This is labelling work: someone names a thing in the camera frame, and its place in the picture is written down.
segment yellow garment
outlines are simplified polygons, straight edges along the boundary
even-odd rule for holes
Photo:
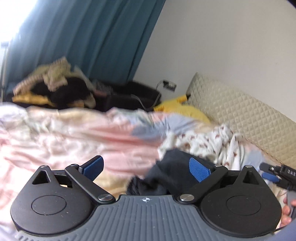
[[[37,104],[37,105],[48,104],[52,107],[55,106],[46,96],[35,95],[32,92],[27,92],[25,94],[14,96],[12,98],[12,101],[19,102],[19,103],[26,103],[26,104]]]
[[[190,105],[181,105],[181,103],[185,102],[186,100],[186,95],[183,95],[176,99],[164,101],[160,105],[154,107],[154,111],[178,113],[180,115],[191,117],[205,123],[211,123],[208,117],[200,110]]]
[[[37,105],[48,104],[52,107],[55,107],[55,105],[46,96],[35,95],[32,92],[28,92],[25,94],[20,94],[20,95],[14,96],[12,98],[12,102],[19,102],[19,103],[26,103],[26,104],[37,104]],[[84,101],[83,100],[74,101],[72,103],[69,103],[68,107],[84,107]]]

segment crosshair logo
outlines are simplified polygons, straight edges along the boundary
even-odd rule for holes
[[[150,200],[152,200],[152,199],[150,199],[150,198],[148,198],[148,197],[145,197],[145,198],[143,198],[143,199],[141,199],[143,202],[145,202],[145,203],[148,203]]]

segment beige headboard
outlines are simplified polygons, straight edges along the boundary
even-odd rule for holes
[[[296,123],[237,88],[196,73],[187,90],[188,104],[216,123],[230,122],[280,162],[296,168]]]

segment blue rubber pad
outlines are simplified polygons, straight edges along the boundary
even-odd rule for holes
[[[211,175],[210,169],[200,164],[193,157],[189,160],[189,171],[199,182]]]

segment clothes pile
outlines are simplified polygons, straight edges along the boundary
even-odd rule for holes
[[[158,148],[161,161],[151,168],[144,179],[133,177],[127,194],[178,196],[184,193],[198,183],[191,173],[192,160],[207,160],[229,170],[241,170],[244,158],[241,141],[242,135],[233,133],[227,124],[207,133],[190,129],[176,135],[176,132],[168,131]]]
[[[65,57],[52,64],[41,65],[13,90],[13,102],[48,104],[58,109],[94,108],[93,85],[81,70],[71,72]]]

